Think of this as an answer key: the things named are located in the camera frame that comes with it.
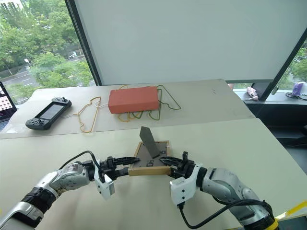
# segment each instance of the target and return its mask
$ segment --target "laptop screen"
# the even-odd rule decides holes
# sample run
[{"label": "laptop screen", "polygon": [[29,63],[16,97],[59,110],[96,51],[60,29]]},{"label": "laptop screen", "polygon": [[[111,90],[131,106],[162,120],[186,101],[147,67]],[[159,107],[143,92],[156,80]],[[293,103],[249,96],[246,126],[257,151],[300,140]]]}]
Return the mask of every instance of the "laptop screen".
[{"label": "laptop screen", "polygon": [[0,121],[11,117],[17,111],[13,101],[0,82]]}]

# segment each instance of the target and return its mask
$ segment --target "black game console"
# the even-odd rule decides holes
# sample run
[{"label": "black game console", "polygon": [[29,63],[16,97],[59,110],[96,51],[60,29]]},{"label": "black game console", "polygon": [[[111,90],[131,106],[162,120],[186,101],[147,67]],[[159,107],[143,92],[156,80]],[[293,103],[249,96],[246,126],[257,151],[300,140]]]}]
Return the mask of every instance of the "black game console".
[{"label": "black game console", "polygon": [[64,97],[55,97],[38,115],[27,120],[25,126],[34,130],[47,130],[69,107],[71,107],[70,100]]}]

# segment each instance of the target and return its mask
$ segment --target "table surface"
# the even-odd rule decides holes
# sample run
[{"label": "table surface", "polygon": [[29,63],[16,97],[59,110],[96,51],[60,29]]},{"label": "table surface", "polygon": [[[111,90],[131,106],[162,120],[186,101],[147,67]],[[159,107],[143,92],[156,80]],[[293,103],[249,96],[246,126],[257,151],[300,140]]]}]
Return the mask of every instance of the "table surface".
[{"label": "table surface", "polygon": [[[138,84],[129,85],[129,87],[144,87],[149,85],[150,84]],[[181,110],[170,110],[166,105],[162,105],[160,121],[150,119],[147,116],[147,112],[144,112],[141,119],[121,122],[118,120],[117,115],[111,114],[106,106],[99,109],[94,131],[140,128],[141,126],[173,126],[255,118],[251,111],[247,109],[244,103],[231,91],[226,82],[222,79],[165,83],[164,86],[181,105]],[[118,85],[112,85],[37,90],[12,116],[10,122],[1,132],[0,138],[81,133],[76,116],[59,118],[51,129],[45,131],[28,129],[25,126],[25,122],[35,117],[44,109],[51,102],[53,97],[65,97],[72,101],[72,107],[64,114],[68,115],[80,111],[81,108],[89,103],[90,99],[97,96],[102,97],[101,104],[106,104],[110,91],[112,89],[118,89],[119,87]],[[176,107],[167,96],[166,92],[163,92],[163,102],[170,103],[172,107]],[[88,130],[92,125],[95,110],[96,108],[94,106],[90,106],[82,113],[81,118],[82,121],[85,122],[85,130]]]},{"label": "table surface", "polygon": [[[293,158],[258,119],[241,119],[151,128],[155,140],[169,140],[171,155],[235,172],[260,199],[271,204],[275,216],[305,200],[307,177]],[[48,172],[83,150],[98,159],[133,156],[140,129],[89,134],[0,140],[0,208],[4,215]],[[170,177],[126,176],[117,179],[116,193],[105,201],[95,184],[64,193],[37,230],[187,229],[170,198]],[[220,209],[213,198],[197,191],[184,212],[197,224]],[[239,223],[229,211],[203,229],[227,229]]]}]

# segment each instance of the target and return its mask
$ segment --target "laptop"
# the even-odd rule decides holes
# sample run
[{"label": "laptop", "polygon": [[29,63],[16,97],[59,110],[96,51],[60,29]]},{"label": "laptop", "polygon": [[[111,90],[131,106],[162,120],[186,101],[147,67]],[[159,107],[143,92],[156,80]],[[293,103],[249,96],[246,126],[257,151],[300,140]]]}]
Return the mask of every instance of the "laptop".
[{"label": "laptop", "polygon": [[11,116],[16,111],[16,106],[0,81],[0,131],[8,124]]}]

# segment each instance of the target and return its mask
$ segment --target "red foam block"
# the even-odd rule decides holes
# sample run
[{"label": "red foam block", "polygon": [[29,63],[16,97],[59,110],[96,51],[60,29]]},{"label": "red foam block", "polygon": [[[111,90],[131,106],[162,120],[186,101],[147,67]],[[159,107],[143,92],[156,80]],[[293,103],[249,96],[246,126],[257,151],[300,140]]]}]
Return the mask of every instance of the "red foam block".
[{"label": "red foam block", "polygon": [[112,114],[158,109],[157,87],[111,90],[108,107]]}]

